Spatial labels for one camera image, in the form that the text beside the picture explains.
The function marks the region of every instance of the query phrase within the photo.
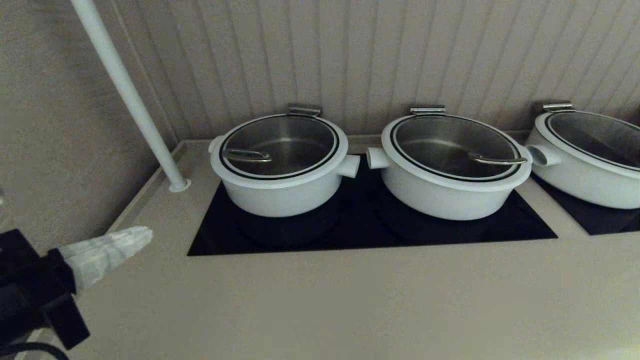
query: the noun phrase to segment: beige countertop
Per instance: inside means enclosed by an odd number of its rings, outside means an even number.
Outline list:
[[[207,144],[177,151],[189,190],[156,174],[114,225],[154,239],[78,298],[72,359],[640,359],[640,233],[589,236],[530,179],[559,239],[188,258]]]

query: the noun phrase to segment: glass lid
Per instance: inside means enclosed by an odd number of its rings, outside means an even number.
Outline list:
[[[622,120],[579,111],[555,113],[547,127],[560,140],[614,165],[640,168],[640,128]]]
[[[507,177],[519,165],[474,159],[518,161],[520,153],[504,135],[474,120],[455,116],[418,116],[399,122],[392,132],[396,150],[414,165],[445,177],[489,181]]]
[[[233,132],[220,156],[239,175],[281,179],[320,167],[335,153],[337,142],[335,131],[317,118],[275,115]]]

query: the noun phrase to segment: lid handle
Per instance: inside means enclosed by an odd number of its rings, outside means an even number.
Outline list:
[[[263,151],[251,151],[242,149],[225,149],[222,156],[229,160],[244,161],[246,163],[268,163],[271,155]]]
[[[290,104],[288,112],[289,115],[306,115],[311,117],[318,117],[321,113],[321,106],[305,104]]]
[[[473,161],[489,165],[516,165],[524,164],[528,161],[527,158],[515,158],[515,159],[490,159],[478,154],[477,152],[470,152],[469,158]]]
[[[542,111],[548,113],[570,113],[574,112],[573,104],[569,100],[550,101],[542,103]]]
[[[409,112],[412,115],[439,115],[444,116],[447,114],[447,108],[444,105],[413,105],[409,107]]]

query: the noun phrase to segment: cooking pot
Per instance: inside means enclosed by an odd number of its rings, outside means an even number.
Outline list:
[[[526,147],[533,172],[552,186],[593,204],[640,208],[640,127],[549,103]]]
[[[211,166],[234,204],[263,217],[298,215],[326,202],[342,176],[356,176],[360,157],[347,155],[347,136],[319,116],[291,107],[211,142]]]
[[[531,155],[482,122],[447,115],[444,106],[412,108],[391,122],[370,168],[400,201],[427,215],[473,220],[496,212],[531,173]]]

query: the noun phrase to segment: cooktop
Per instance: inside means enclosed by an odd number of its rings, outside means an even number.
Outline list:
[[[361,166],[343,178],[322,206],[287,218],[259,217],[238,208],[221,184],[188,256],[363,249],[557,238],[512,192],[498,212],[479,220],[443,220],[422,214],[385,187],[380,170]]]
[[[554,188],[534,174],[531,177],[590,235],[640,231],[640,209],[613,209],[592,204]]]

